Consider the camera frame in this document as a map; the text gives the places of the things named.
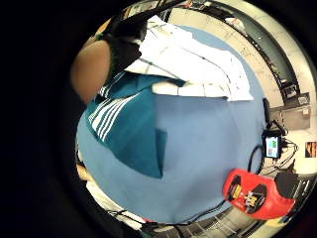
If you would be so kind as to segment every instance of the white cloth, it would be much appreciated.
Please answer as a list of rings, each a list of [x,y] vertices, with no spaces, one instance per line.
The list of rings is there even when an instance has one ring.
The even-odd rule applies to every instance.
[[[99,186],[92,181],[88,181],[86,184],[87,189],[89,190],[90,194],[93,196],[95,201],[106,211],[107,210],[112,210],[112,211],[121,211],[124,210],[123,207],[118,205],[116,202],[114,202],[109,196],[107,196],[100,188]],[[122,212],[122,214],[129,216],[141,223],[145,223],[145,220],[137,216],[129,211]],[[142,225],[126,216],[118,215],[116,218],[120,221],[125,222],[127,225],[132,227],[135,230],[140,230]]]
[[[228,101],[254,99],[244,67],[233,54],[199,43],[191,33],[158,16],[148,20],[140,51],[142,56],[127,71],[186,81],[182,87],[157,83],[153,86],[156,94],[227,97]]]

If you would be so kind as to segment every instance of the black border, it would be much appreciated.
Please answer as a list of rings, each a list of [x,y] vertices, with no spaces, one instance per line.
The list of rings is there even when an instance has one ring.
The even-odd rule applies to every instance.
[[[11,236],[138,237],[131,228],[100,215],[85,189],[78,186],[72,148],[83,105],[67,78],[72,60],[89,35],[105,19],[133,2],[13,2],[10,17],[4,21],[13,31],[3,29],[4,39],[10,44],[2,45],[4,51],[9,51],[6,60],[12,62],[2,86],[6,94],[2,158],[14,166],[14,173],[9,172],[9,179],[3,183],[16,181],[9,187],[3,185],[8,188],[3,190],[3,197],[9,199],[2,202],[6,206],[2,225]],[[252,1],[285,25],[317,62],[311,2]],[[314,200],[316,189],[291,224],[275,237],[311,237],[316,230]]]

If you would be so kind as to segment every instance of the white stripe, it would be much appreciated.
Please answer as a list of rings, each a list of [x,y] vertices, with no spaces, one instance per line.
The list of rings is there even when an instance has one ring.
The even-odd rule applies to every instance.
[[[103,86],[101,89],[100,89],[100,95],[103,96],[103,93],[105,92],[107,86]]]
[[[96,118],[94,119],[94,121],[92,122],[91,126],[94,130],[97,130],[97,127],[100,123],[100,120],[102,118],[102,115],[104,115],[104,113],[110,108],[113,106],[113,104],[116,104],[118,101],[120,101],[120,99],[115,99],[113,100],[112,102],[110,102],[107,106],[103,107],[99,114],[96,116]]]
[[[123,99],[120,104],[117,104],[116,107],[111,110],[111,115],[108,115],[109,113],[107,113],[104,121],[103,121],[103,125],[100,127],[100,129],[102,130],[100,133],[99,133],[99,137],[101,138],[101,140],[104,141],[105,137],[104,137],[104,133],[105,131],[107,131],[109,129],[109,125],[112,125],[113,122],[112,120],[115,120],[116,119],[116,115],[117,115],[117,112],[119,110],[121,110],[121,106],[122,105],[125,105],[125,102],[129,100],[129,97],[128,98],[125,98]]]
[[[121,98],[120,101],[118,101],[116,104],[112,105],[111,108],[109,108],[107,114],[103,118],[102,122],[100,123],[100,127],[97,131],[98,136],[102,139],[102,134],[106,130],[107,126],[109,125],[109,122],[111,121],[111,118],[116,113],[116,110],[121,106],[122,103],[125,102],[125,99]]]
[[[106,100],[104,100],[103,102],[101,102],[101,103],[97,106],[97,108],[94,110],[94,112],[89,115],[88,118],[89,118],[89,122],[90,122],[90,123],[92,123],[92,121],[94,120],[94,117],[96,116],[96,114],[98,114],[99,111],[100,111],[105,105],[107,105],[107,103],[108,103],[110,100],[111,100],[110,98],[107,98]]]
[[[138,96],[138,95],[139,95],[139,93],[137,93],[136,95],[133,95],[132,97],[127,98],[128,100],[125,101],[123,105],[121,105],[121,107],[120,107],[119,110],[117,111],[115,117],[113,118],[113,120],[112,120],[112,122],[111,122],[111,124],[110,124],[110,126],[109,126],[109,128],[108,128],[108,130],[106,131],[105,135],[103,136],[103,138],[104,138],[103,140],[106,139],[106,137],[107,137],[107,135],[108,135],[110,129],[112,128],[112,125],[113,125],[114,121],[115,121],[116,118],[118,117],[118,114],[119,114],[119,112],[122,110],[122,108],[123,108],[129,101],[131,101],[133,98],[135,98],[135,97]]]
[[[103,97],[105,97],[105,91],[108,90],[108,88],[109,88],[109,85],[104,86],[104,87],[102,88],[101,95],[102,95]]]
[[[125,75],[125,73],[124,73],[124,72],[121,72],[121,74],[118,76],[118,78],[117,78],[113,83],[111,83],[111,84],[108,86],[107,92],[106,92],[106,94],[104,94],[105,97],[107,97],[107,96],[109,95],[109,92],[110,92],[110,89],[112,88],[112,86],[113,86],[114,84],[116,84],[124,75]]]

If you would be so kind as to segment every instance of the screen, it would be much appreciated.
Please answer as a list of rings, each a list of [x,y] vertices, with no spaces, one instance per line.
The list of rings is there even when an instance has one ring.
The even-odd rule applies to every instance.
[[[266,156],[271,158],[278,158],[278,137],[266,137]]]

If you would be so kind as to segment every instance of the wire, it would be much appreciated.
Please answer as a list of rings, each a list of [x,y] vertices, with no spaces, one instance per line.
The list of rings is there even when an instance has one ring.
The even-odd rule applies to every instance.
[[[284,128],[285,132],[286,132],[286,135],[288,134],[288,129],[285,127],[285,124],[284,124],[284,118],[283,118],[283,114],[281,111],[279,111],[279,116],[281,118],[281,123],[282,123],[282,127]]]
[[[116,210],[106,210],[106,211],[107,211],[107,212],[110,212],[110,213],[115,213],[115,214],[113,215],[114,217],[116,217],[116,216],[118,216],[118,215],[121,215],[121,216],[124,216],[124,217],[126,217],[126,218],[129,218],[129,219],[131,219],[131,220],[133,220],[133,221],[135,221],[135,222],[138,222],[139,224],[142,224],[142,225],[145,224],[145,223],[143,223],[143,222],[141,222],[141,221],[138,221],[138,220],[132,218],[131,216],[128,216],[128,215],[123,214],[123,212],[126,212],[127,210],[120,210],[120,211],[116,211]]]
[[[249,163],[248,163],[248,172],[251,171],[251,167],[252,167],[252,161],[254,159],[254,155],[256,153],[256,151],[258,149],[261,149],[262,151],[262,157],[261,157],[261,163],[256,171],[256,174],[258,175],[260,173],[260,171],[262,170],[263,166],[264,166],[264,153],[263,153],[263,150],[264,150],[264,147],[262,145],[257,145],[255,146],[255,148],[253,149],[252,153],[251,153],[251,156],[249,158]]]
[[[286,152],[288,152],[289,150],[289,148],[293,148],[294,146],[292,146],[292,147],[286,147],[286,151],[283,151],[283,153],[286,153]],[[272,159],[272,162],[273,162],[273,165],[272,166],[267,166],[267,167],[263,167],[262,168],[262,170],[266,170],[266,169],[269,169],[269,168],[278,168],[285,160],[287,160],[287,158],[286,159],[284,159],[281,163],[279,163],[279,164],[277,164],[277,162],[276,162],[276,159]]]
[[[272,120],[272,121],[270,122],[270,127],[271,127],[272,125],[274,125],[274,127],[272,127],[272,128],[279,129],[279,131],[282,133],[283,136],[286,136],[286,135],[288,134],[288,129],[285,128],[284,126],[279,125],[279,123],[278,123],[277,120],[275,120],[275,119]]]
[[[151,226],[151,225],[162,225],[162,226],[188,226],[190,224],[192,224],[193,222],[197,221],[200,217],[207,215],[213,211],[216,211],[218,209],[220,209],[222,207],[222,205],[226,202],[226,200],[222,200],[221,202],[219,202],[216,206],[205,210],[203,212],[198,213],[197,215],[194,215],[192,217],[190,217],[186,223],[156,223],[156,222],[148,222],[146,223],[146,226]]]
[[[284,165],[286,165],[286,164],[294,157],[294,155],[296,154],[296,152],[299,150],[299,147],[298,147],[295,143],[293,143],[292,141],[285,139],[285,142],[287,143],[287,148],[293,148],[293,149],[294,149],[293,152],[292,152],[292,154],[291,154],[290,156],[288,156],[287,158],[285,158],[278,166],[276,166],[276,167],[275,167],[275,170],[273,170],[273,171],[271,171],[271,172],[268,172],[268,173],[266,173],[266,174],[263,174],[263,176],[268,176],[268,175],[270,175],[270,174],[272,174],[272,173],[274,173],[274,172],[276,172],[276,171],[282,169],[282,167],[283,167]]]

